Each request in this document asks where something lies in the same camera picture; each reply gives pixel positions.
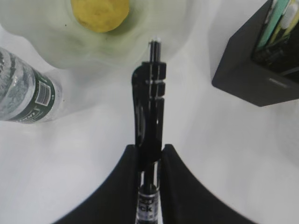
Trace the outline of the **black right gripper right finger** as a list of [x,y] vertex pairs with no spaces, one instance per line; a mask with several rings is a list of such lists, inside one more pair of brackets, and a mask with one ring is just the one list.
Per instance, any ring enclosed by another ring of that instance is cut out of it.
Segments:
[[253,223],[213,195],[171,144],[166,144],[161,154],[160,197],[165,224]]

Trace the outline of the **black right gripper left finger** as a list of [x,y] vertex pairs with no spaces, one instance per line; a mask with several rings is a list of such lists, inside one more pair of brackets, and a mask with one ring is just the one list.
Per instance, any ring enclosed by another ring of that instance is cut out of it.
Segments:
[[107,179],[56,224],[134,224],[138,192],[138,151],[127,145]]

